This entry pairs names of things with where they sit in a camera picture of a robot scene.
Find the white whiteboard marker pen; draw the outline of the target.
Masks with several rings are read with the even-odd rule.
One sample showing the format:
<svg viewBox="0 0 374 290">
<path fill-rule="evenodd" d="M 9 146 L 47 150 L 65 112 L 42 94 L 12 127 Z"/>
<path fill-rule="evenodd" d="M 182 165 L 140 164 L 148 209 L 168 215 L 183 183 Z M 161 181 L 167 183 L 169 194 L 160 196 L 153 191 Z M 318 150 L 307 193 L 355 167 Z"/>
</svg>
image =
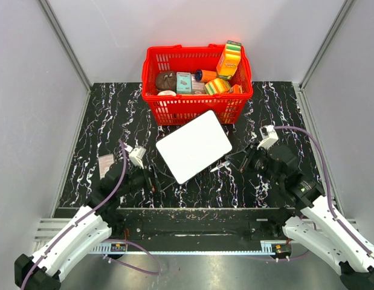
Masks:
<svg viewBox="0 0 374 290">
<path fill-rule="evenodd" d="M 217 165 L 216 167 L 212 168 L 210 171 L 211 172 L 215 172 L 215 171 L 217 171 L 217 170 L 219 170 L 219 169 L 221 169 L 221 168 L 223 168 L 225 166 L 228 166 L 229 164 L 230 164 L 229 161 L 222 162 L 219 165 Z"/>
</svg>

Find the small white whiteboard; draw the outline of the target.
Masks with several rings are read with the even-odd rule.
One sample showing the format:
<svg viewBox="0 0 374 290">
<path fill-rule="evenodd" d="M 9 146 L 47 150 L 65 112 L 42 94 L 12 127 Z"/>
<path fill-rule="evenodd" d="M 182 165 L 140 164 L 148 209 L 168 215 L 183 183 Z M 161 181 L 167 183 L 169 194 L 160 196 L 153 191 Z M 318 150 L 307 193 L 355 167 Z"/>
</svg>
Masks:
<svg viewBox="0 0 374 290">
<path fill-rule="evenodd" d="M 232 148 L 213 111 L 203 113 L 156 142 L 156 149 L 178 184 L 186 183 Z"/>
</svg>

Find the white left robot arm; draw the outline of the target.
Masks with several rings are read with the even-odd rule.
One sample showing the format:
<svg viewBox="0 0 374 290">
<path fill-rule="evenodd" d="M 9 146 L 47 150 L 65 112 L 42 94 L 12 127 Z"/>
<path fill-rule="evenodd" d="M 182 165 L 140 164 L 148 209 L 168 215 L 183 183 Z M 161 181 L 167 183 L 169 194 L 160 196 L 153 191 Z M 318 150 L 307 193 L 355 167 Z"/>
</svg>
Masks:
<svg viewBox="0 0 374 290">
<path fill-rule="evenodd" d="M 121 239 L 136 236 L 141 225 L 118 212 L 121 198 L 140 190 L 153 195 L 161 191 L 154 166 L 132 173 L 126 169 L 126 162 L 113 164 L 74 217 L 45 246 L 15 260 L 17 287 L 59 289 L 73 267 L 104 240 L 112 240 L 112 258 L 119 257 L 117 250 L 125 246 Z"/>
</svg>

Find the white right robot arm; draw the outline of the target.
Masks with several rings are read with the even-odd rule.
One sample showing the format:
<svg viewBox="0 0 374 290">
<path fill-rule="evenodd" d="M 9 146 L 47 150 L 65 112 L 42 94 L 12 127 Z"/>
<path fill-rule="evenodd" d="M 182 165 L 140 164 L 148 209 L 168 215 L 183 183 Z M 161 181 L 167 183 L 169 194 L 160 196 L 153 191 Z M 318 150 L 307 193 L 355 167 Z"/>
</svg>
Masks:
<svg viewBox="0 0 374 290">
<path fill-rule="evenodd" d="M 266 150 L 250 144 L 225 159 L 240 173 L 266 178 L 289 205 L 262 224 L 264 231 L 306 247 L 339 275 L 347 289 L 374 289 L 374 245 L 328 203 L 321 185 L 299 169 L 288 147 Z"/>
</svg>

